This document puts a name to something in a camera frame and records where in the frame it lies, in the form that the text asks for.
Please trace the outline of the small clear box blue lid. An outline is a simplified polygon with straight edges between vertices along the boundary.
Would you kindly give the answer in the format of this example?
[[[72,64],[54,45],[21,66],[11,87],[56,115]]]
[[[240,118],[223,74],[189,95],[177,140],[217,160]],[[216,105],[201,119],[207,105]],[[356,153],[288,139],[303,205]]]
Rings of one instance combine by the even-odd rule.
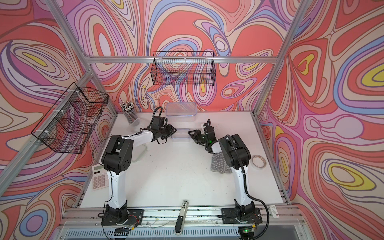
[[[177,131],[171,136],[171,139],[175,143],[186,143],[191,140],[188,134],[189,129],[177,129]]]

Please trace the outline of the grey striped cloth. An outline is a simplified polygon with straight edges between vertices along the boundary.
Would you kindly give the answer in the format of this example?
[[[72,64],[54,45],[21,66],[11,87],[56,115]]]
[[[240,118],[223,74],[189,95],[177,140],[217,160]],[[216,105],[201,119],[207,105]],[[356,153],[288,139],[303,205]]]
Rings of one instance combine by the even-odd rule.
[[[226,163],[223,153],[212,155],[210,170],[214,173],[231,174],[232,170]]]

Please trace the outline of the translucent green lunch box lid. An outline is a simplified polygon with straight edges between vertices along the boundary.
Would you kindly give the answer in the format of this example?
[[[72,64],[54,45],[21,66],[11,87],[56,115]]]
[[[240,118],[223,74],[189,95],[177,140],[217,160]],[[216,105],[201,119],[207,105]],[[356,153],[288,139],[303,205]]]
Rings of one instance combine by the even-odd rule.
[[[148,151],[148,147],[146,144],[143,144],[134,148],[133,154],[132,154],[132,163],[136,163],[140,161],[146,155],[147,151]]]

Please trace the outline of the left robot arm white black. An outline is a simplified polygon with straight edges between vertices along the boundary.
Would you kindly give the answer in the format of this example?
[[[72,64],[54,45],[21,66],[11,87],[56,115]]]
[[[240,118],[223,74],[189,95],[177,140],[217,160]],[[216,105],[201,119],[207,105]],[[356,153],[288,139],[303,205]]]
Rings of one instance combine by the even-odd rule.
[[[109,199],[105,203],[102,224],[125,223],[129,218],[125,193],[126,170],[131,165],[134,148],[151,142],[166,141],[177,129],[165,117],[154,116],[150,124],[132,135],[110,137],[102,156],[102,165],[109,177]]]

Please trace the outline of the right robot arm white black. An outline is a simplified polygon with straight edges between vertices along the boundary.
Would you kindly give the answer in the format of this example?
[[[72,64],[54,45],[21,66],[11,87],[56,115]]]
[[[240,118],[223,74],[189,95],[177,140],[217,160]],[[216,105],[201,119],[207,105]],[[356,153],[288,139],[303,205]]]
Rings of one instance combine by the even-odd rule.
[[[214,127],[204,124],[203,130],[188,132],[189,137],[212,155],[211,171],[233,174],[236,196],[233,217],[239,222],[248,221],[255,214],[255,203],[248,196],[249,149],[238,134],[216,138]]]

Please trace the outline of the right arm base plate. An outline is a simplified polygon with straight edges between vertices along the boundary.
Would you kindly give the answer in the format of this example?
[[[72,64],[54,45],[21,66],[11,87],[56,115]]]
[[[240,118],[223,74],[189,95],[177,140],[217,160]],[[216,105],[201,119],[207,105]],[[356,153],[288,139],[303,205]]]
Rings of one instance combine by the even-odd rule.
[[[246,211],[245,214],[236,210],[235,208],[222,208],[221,219],[224,224],[255,224],[263,223],[262,214],[259,208]]]

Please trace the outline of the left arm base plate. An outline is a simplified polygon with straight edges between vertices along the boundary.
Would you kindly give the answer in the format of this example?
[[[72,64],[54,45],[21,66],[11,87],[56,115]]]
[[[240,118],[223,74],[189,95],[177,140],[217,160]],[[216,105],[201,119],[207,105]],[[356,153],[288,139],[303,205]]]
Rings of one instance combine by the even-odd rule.
[[[142,224],[144,209],[130,209],[125,213],[105,213],[102,217],[102,226],[138,226]]]

